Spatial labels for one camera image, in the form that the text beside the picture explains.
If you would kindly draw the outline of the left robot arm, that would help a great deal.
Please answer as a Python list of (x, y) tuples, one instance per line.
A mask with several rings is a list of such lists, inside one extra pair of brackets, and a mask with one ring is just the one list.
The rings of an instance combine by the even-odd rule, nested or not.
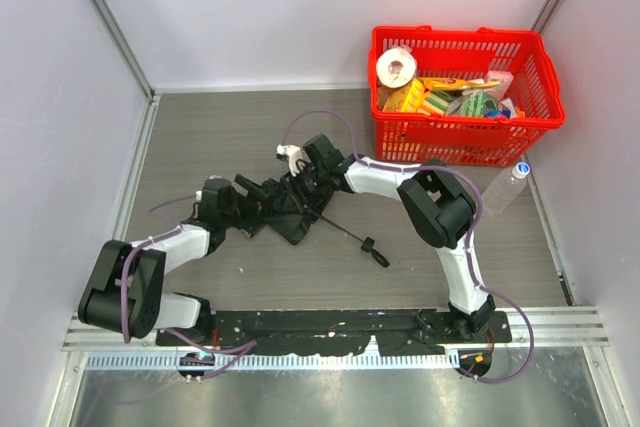
[(154, 330), (211, 328), (207, 300), (166, 294), (165, 275), (212, 254), (229, 229), (253, 234), (269, 196), (260, 185), (238, 175), (234, 183), (211, 177), (190, 198), (192, 212), (169, 231), (140, 241), (103, 244), (79, 301), (80, 322), (122, 335), (126, 343)]

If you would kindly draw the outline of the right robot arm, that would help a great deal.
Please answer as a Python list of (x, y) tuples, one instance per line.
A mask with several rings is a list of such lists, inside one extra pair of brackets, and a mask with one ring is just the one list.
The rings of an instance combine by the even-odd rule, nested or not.
[(474, 246), (476, 201), (464, 179), (438, 160), (425, 165), (378, 163), (346, 157), (324, 135), (304, 146), (279, 145), (291, 179), (306, 201), (320, 189), (372, 194), (399, 201), (417, 235), (434, 248), (448, 285), (453, 328), (465, 340), (488, 329), (495, 301), (484, 286)]

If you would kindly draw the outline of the black folding umbrella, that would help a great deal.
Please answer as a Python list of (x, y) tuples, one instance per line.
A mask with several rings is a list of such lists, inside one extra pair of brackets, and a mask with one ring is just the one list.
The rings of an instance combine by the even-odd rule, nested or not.
[(368, 254), (383, 268), (390, 261), (375, 248), (375, 240), (361, 237), (323, 215), (333, 196), (341, 191), (339, 180), (329, 176), (322, 180), (315, 173), (303, 173), (293, 177), (290, 173), (280, 179), (267, 179), (271, 184), (273, 201), (269, 205), (256, 204), (256, 217), (291, 245), (298, 245), (310, 228), (321, 221), (342, 234), (355, 239), (362, 252)]

